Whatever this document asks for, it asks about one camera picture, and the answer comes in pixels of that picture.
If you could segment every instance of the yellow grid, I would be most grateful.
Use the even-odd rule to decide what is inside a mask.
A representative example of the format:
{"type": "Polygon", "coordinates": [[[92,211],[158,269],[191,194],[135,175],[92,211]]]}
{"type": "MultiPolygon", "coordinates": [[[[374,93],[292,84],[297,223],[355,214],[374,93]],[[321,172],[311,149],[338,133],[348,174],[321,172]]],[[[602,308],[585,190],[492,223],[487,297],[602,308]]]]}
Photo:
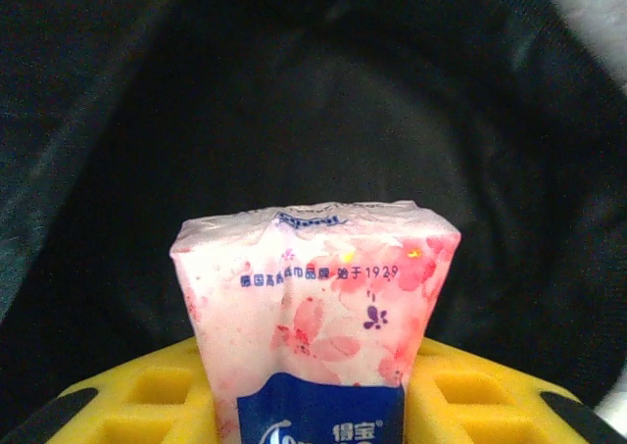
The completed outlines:
{"type": "MultiPolygon", "coordinates": [[[[50,444],[217,444],[194,338],[103,372],[61,395],[99,394],[50,444]]],[[[566,390],[425,339],[406,405],[408,444],[584,444],[542,400],[566,390]]]]}

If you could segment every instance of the black rubber edge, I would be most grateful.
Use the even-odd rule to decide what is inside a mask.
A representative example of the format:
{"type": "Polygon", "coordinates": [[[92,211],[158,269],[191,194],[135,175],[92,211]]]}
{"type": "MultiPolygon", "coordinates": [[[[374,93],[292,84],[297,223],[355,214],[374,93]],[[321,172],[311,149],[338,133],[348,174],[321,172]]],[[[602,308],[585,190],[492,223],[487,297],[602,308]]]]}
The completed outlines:
{"type": "Polygon", "coordinates": [[[82,388],[55,398],[7,434],[0,444],[44,444],[98,395],[95,388],[82,388]]]}
{"type": "Polygon", "coordinates": [[[591,444],[627,444],[627,439],[585,405],[553,392],[542,392],[540,396],[554,412],[591,444]]]}

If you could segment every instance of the black fabric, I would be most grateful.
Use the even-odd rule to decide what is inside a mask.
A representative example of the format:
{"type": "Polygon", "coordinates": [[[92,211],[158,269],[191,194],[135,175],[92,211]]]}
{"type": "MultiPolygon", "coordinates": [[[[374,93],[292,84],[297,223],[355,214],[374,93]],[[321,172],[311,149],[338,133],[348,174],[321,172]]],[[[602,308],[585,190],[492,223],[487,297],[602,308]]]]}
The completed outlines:
{"type": "Polygon", "coordinates": [[[12,408],[191,334],[182,221],[396,199],[462,232],[428,335],[598,403],[627,337],[617,86],[547,0],[298,8],[174,12],[0,326],[12,408]]]}
{"type": "Polygon", "coordinates": [[[590,444],[627,443],[627,439],[585,405],[552,392],[542,392],[540,396],[560,418],[590,444]]]}
{"type": "Polygon", "coordinates": [[[14,429],[0,444],[45,444],[98,395],[95,388],[83,388],[56,398],[14,429]]]}

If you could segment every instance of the plastic wrapper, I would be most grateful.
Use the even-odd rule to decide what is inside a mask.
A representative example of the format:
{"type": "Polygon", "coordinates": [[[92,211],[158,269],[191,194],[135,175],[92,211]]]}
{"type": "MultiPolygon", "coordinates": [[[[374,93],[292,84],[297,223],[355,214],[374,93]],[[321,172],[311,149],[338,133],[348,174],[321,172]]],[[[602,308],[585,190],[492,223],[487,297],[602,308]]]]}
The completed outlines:
{"type": "Polygon", "coordinates": [[[186,222],[170,254],[222,443],[401,444],[459,232],[413,202],[186,222]]]}

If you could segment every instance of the blue label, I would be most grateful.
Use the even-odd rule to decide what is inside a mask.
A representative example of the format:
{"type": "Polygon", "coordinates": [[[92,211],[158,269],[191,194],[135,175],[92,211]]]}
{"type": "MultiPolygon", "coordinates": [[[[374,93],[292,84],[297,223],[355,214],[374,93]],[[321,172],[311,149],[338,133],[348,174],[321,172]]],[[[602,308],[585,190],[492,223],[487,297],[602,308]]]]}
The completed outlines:
{"type": "Polygon", "coordinates": [[[340,221],[338,216],[329,216],[329,217],[322,217],[322,218],[316,218],[316,219],[301,219],[299,217],[290,216],[289,214],[286,214],[284,212],[279,212],[276,214],[276,216],[279,219],[279,223],[287,223],[295,230],[298,230],[299,228],[303,228],[305,226],[312,226],[312,225],[333,226],[333,225],[342,225],[347,222],[347,221],[340,221]]]}
{"type": "Polygon", "coordinates": [[[237,399],[242,444],[402,444],[403,387],[349,387],[276,373],[237,399]]]}

